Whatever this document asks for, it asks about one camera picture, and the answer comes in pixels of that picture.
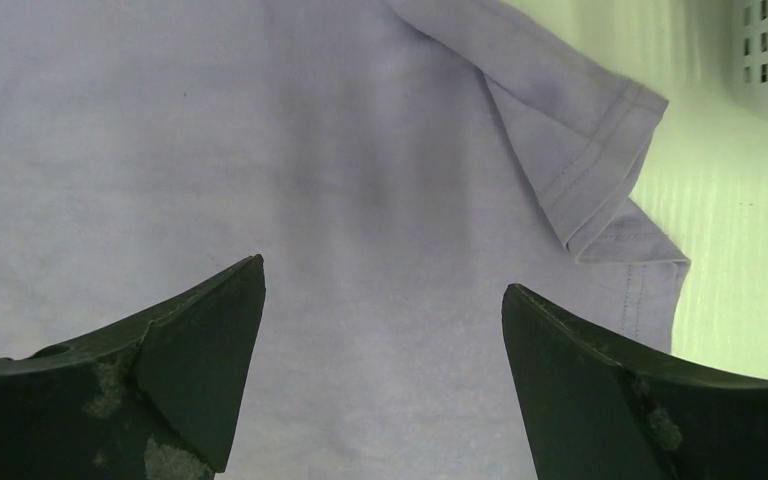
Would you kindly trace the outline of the lavender purple t-shirt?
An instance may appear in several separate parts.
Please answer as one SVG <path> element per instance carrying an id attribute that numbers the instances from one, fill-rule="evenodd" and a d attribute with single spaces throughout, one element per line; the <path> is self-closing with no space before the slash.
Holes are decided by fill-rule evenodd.
<path id="1" fill-rule="evenodd" d="M 668 350 L 667 103 L 499 1 L 0 1 L 0 357 L 240 258 L 232 479 L 530 479 L 506 287 Z"/>

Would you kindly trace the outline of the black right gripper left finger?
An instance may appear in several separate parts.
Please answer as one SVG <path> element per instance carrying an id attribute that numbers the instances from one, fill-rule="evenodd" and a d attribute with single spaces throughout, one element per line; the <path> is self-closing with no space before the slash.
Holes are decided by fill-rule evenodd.
<path id="1" fill-rule="evenodd" d="M 0 479 L 225 471 L 265 296 L 254 255 L 111 325 L 0 358 Z"/>

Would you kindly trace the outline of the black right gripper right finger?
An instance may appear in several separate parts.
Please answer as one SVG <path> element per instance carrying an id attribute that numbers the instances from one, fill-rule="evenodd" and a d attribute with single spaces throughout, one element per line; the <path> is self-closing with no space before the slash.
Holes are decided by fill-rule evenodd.
<path id="1" fill-rule="evenodd" d="M 692 363 L 522 285 L 504 344 L 541 479 L 768 479 L 768 380 Z"/>

